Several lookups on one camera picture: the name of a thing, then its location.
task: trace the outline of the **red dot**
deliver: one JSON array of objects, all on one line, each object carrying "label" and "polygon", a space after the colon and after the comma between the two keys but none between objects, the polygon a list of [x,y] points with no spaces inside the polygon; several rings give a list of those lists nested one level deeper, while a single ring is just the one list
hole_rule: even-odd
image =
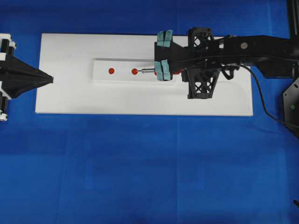
[{"label": "red dot", "polygon": [[138,69],[132,69],[132,74],[133,75],[137,75],[137,73],[138,73]]},{"label": "red dot", "polygon": [[179,70],[178,72],[174,72],[173,75],[179,75],[183,70]]},{"label": "red dot", "polygon": [[110,69],[109,69],[109,74],[112,75],[113,73],[115,73],[114,68],[110,68]]}]

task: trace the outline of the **bolt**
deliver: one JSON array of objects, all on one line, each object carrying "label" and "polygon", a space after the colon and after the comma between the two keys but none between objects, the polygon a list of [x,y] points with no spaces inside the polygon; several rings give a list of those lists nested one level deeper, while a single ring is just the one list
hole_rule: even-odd
[{"label": "bolt", "polygon": [[248,44],[246,42],[242,43],[241,44],[241,48],[242,49],[246,49],[248,47]]}]

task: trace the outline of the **white board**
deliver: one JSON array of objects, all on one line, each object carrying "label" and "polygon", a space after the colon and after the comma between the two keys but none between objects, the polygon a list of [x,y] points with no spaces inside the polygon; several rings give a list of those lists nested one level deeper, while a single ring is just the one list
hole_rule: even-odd
[{"label": "white board", "polygon": [[[156,81],[153,74],[133,76],[132,67],[154,61],[156,39],[43,34],[39,69],[54,83],[37,90],[36,113],[253,115],[251,78],[242,69],[230,81],[220,75],[213,98],[205,100],[187,99],[188,83],[180,75],[170,83]],[[173,40],[187,46],[186,36]],[[114,76],[107,73],[112,65]]]}]

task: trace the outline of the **cable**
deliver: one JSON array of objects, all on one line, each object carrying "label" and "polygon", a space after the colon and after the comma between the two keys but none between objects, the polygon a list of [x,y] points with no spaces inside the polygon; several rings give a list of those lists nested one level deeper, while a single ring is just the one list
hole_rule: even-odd
[{"label": "cable", "polygon": [[242,65],[242,64],[237,64],[238,66],[246,69],[247,71],[249,71],[251,73],[251,75],[253,76],[254,80],[256,81],[256,84],[257,84],[257,88],[258,88],[258,91],[260,93],[260,97],[261,97],[261,101],[262,101],[262,105],[263,105],[263,110],[265,111],[265,113],[270,117],[272,118],[273,120],[281,123],[281,124],[284,124],[284,125],[288,125],[288,126],[292,126],[292,127],[295,127],[295,128],[298,128],[299,129],[299,126],[297,125],[293,125],[293,124],[290,124],[290,123],[287,123],[287,122],[284,122],[282,120],[279,120],[277,118],[275,118],[272,114],[270,114],[268,111],[267,111],[267,108],[266,108],[266,105],[265,105],[265,101],[263,99],[263,93],[262,93],[262,89],[261,89],[261,86],[260,86],[260,83],[258,82],[258,79],[255,75],[255,73],[248,67],[246,67],[245,65]]}]

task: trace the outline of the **blue background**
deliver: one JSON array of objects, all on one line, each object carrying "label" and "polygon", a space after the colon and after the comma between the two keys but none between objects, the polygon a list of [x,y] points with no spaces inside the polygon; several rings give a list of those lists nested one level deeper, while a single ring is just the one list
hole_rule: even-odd
[{"label": "blue background", "polygon": [[[183,35],[193,26],[289,35],[284,0],[0,3],[0,32],[35,67],[42,33]],[[283,118],[291,80],[254,70],[269,111]],[[253,117],[38,115],[35,99],[34,90],[10,101],[0,124],[1,224],[299,221],[299,142],[264,114],[254,82]]]}]

